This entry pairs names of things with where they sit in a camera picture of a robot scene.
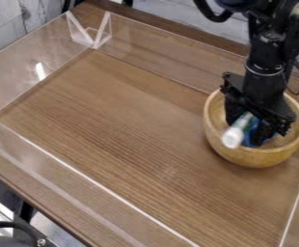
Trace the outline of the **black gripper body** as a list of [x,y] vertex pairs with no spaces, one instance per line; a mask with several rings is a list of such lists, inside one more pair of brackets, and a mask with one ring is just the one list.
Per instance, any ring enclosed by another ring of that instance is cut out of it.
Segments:
[[276,133],[287,135],[295,123],[296,114],[283,95],[285,86],[279,76],[260,76],[247,72],[239,75],[223,73],[220,92],[237,101],[245,111],[264,120]]

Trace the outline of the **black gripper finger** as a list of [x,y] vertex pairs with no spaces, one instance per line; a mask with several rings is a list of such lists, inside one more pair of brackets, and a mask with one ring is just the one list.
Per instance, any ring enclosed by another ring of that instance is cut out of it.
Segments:
[[255,142],[260,141],[261,137],[267,137],[271,133],[276,133],[271,125],[264,120],[260,120],[260,121],[261,123],[257,126],[256,131],[255,131],[255,137],[253,137]]
[[245,112],[243,105],[227,96],[224,97],[224,110],[227,124],[232,124]]

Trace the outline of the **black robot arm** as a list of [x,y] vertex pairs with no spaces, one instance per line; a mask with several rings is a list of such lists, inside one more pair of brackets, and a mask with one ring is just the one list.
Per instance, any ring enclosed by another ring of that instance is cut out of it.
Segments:
[[227,72],[224,94],[225,121],[233,124],[245,113],[257,119],[247,134],[259,147],[275,135],[284,136],[296,122],[296,114],[284,92],[293,69],[299,69],[299,0],[213,0],[223,9],[215,13],[207,0],[193,0],[204,17],[216,23],[235,13],[247,18],[249,52],[244,75]]

